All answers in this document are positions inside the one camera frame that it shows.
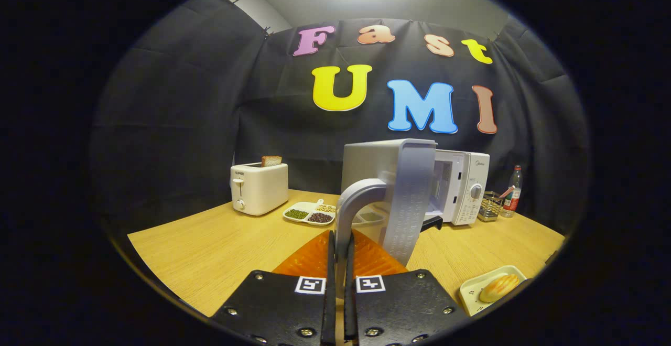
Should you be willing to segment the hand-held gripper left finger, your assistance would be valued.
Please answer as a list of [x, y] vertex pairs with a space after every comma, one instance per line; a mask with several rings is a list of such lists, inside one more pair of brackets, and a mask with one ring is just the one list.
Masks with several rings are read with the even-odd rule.
[[249, 272], [211, 324], [258, 345], [334, 345], [333, 239], [322, 232], [275, 270]]

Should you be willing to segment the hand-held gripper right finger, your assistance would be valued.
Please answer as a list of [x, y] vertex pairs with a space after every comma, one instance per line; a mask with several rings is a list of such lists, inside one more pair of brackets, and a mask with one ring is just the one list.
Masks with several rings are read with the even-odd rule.
[[426, 269], [409, 271], [360, 231], [347, 252], [343, 336], [355, 345], [412, 345], [465, 326], [468, 315]]

